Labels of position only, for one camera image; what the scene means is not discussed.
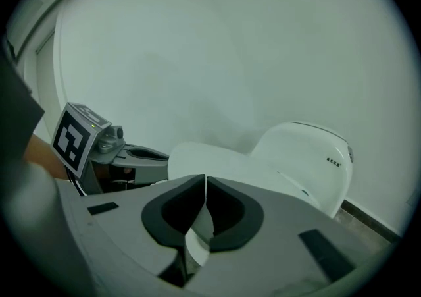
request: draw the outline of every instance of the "gray surface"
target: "gray surface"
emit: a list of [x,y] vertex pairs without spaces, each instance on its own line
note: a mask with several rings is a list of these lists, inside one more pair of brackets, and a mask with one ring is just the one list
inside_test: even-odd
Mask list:
[[291,285],[310,292],[329,285],[298,234],[318,229],[355,265],[370,256],[347,229],[297,198],[220,179],[257,200],[264,221],[244,247],[210,254],[185,289],[208,296],[269,296]]
[[337,212],[334,219],[357,236],[373,254],[390,245],[390,242],[385,238],[381,237],[378,233],[374,232],[343,209],[340,209]]
[[[154,240],[151,240],[149,234],[144,228],[141,228],[143,225],[140,223],[140,214],[136,215],[141,211],[138,206],[147,203],[151,197],[179,186],[191,177],[193,176],[186,176],[182,179],[163,182],[138,190],[82,198],[67,181],[59,182],[60,195],[68,225],[89,265],[90,271],[93,273],[98,296],[197,296],[173,286],[151,273],[151,271],[158,271],[159,267],[164,267],[165,263],[171,263],[175,256],[175,250],[159,246]],[[91,216],[86,209],[88,206],[110,201],[121,206],[94,216]],[[135,203],[133,211],[128,208],[125,209],[124,206],[129,203]],[[119,209],[125,209],[126,216],[120,216],[120,219],[111,217]],[[111,222],[112,220],[116,222],[115,229],[106,227],[106,230],[104,230],[102,226],[107,224],[107,221]],[[145,231],[147,235],[143,239],[139,239],[134,234],[136,230],[139,232]],[[134,244],[141,241],[139,247],[129,250],[122,249],[120,246],[130,239],[122,240],[121,236],[116,235],[120,232],[125,233],[126,238],[134,235],[136,238],[133,241]]]
[[54,179],[29,163],[0,171],[1,183],[7,185],[1,191],[1,212],[14,239],[56,285],[71,295],[93,296],[91,273],[66,223]]

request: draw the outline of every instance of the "white wall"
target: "white wall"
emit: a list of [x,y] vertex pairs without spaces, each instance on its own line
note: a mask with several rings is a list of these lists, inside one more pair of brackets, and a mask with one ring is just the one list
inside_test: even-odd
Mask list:
[[[39,22],[36,29],[34,29],[32,35],[28,39],[28,43],[25,46],[25,48],[22,50],[22,54],[18,60],[17,68],[19,73],[23,76],[25,83],[29,86],[32,93],[31,96],[41,105],[41,107],[44,109],[45,112],[47,112],[47,117],[51,118],[51,115],[54,115],[54,109],[60,109],[57,102],[54,103],[51,100],[53,98],[47,96],[47,100],[45,100],[45,88],[43,88],[43,77],[44,80],[48,81],[48,83],[51,82],[50,78],[53,78],[53,71],[51,69],[51,65],[49,63],[52,63],[52,55],[50,51],[44,51],[41,50],[41,60],[43,60],[43,64],[38,64],[38,55],[37,51],[41,49],[41,46],[43,43],[45,43],[45,40],[51,36],[51,34],[54,32],[56,19],[58,11],[61,7],[61,4],[57,4],[54,8],[50,10],[50,12]],[[55,92],[55,89],[48,89],[48,92],[50,95]],[[34,133],[39,136],[41,139],[45,140],[46,142],[50,142],[52,135],[49,133],[47,129],[47,125],[45,122],[45,115],[41,118],[40,122],[38,123]]]
[[321,124],[354,150],[349,199],[404,230],[420,66],[390,0],[68,0],[60,31],[67,100],[127,141],[248,152],[282,121]]
[[18,54],[19,37],[22,30],[28,25],[34,15],[42,7],[43,3],[40,0],[20,0],[19,4],[13,11],[9,21],[7,22],[7,37],[10,43],[15,46],[15,54]]

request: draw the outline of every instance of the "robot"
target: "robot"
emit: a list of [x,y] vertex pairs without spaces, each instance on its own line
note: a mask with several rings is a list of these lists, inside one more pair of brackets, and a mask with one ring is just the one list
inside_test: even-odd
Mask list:
[[[51,145],[87,195],[40,167],[11,163],[3,178],[15,186],[2,209],[38,269],[71,294],[340,295],[379,265],[348,230],[292,196],[212,175],[151,185],[168,178],[168,156],[127,144],[121,126],[85,105],[67,104]],[[116,167],[114,178],[132,187],[104,191],[94,163]],[[124,167],[134,168],[131,180],[119,178]],[[214,225],[210,256],[191,274],[184,237],[203,206]]]

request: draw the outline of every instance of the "white curved panel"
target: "white curved panel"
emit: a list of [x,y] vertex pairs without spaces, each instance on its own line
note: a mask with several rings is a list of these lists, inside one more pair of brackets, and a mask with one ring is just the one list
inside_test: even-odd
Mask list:
[[168,178],[174,180],[186,175],[205,174],[216,178],[238,181],[273,192],[294,196],[326,213],[331,202],[320,206],[308,188],[290,181],[264,161],[244,154],[206,144],[185,142],[171,152]]
[[68,0],[57,55],[68,101],[169,151],[228,146],[253,123],[243,69],[210,0]]

